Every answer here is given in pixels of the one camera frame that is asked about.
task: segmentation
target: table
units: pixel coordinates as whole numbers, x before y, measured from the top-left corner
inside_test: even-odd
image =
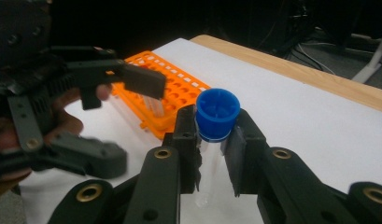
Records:
[[[177,39],[153,52],[206,84],[233,92],[268,144],[296,152],[322,182],[344,192],[357,181],[382,184],[382,91],[206,35]],[[354,94],[362,95],[357,103],[348,100]],[[146,152],[161,143],[141,130],[115,97],[101,109],[85,112],[77,102],[66,110],[84,122],[83,136],[115,141],[128,151],[129,170],[109,180],[113,186],[138,174]],[[28,222],[46,223],[66,192],[85,179],[48,170],[21,182]],[[193,195],[181,195],[181,223],[262,222],[256,196],[233,196],[223,162],[217,186],[205,210],[195,206]]]
[[[210,35],[198,35],[191,41],[382,111],[382,90],[380,89],[248,49]]]

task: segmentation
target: metal screw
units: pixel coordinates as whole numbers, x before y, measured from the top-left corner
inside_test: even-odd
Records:
[[[29,149],[35,149],[39,146],[39,141],[35,138],[32,138],[27,141],[26,145]]]

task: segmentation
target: dark background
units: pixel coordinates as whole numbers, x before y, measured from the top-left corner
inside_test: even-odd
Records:
[[[282,55],[319,26],[337,45],[382,36],[382,0],[55,0],[51,45],[115,49],[120,57],[208,34]]]

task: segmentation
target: wooden table edge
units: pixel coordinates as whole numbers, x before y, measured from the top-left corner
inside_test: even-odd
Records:
[[[198,35],[192,38],[191,42],[382,111],[382,90],[378,88],[286,61],[210,35]]]

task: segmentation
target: white table surface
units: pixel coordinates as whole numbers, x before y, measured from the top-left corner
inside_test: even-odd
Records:
[[[271,147],[295,151],[322,182],[347,192],[351,183],[382,185],[382,112],[178,39],[154,52],[211,87],[233,92]],[[119,99],[82,111],[67,111],[85,125],[82,136],[114,141],[128,152],[128,172],[117,186],[139,173],[145,154],[161,141],[139,128],[139,120]],[[181,223],[262,223],[256,196],[233,196],[224,162],[213,203],[206,209],[193,195],[181,195]],[[86,177],[60,170],[33,173],[21,182],[28,223],[47,223],[64,195]]]

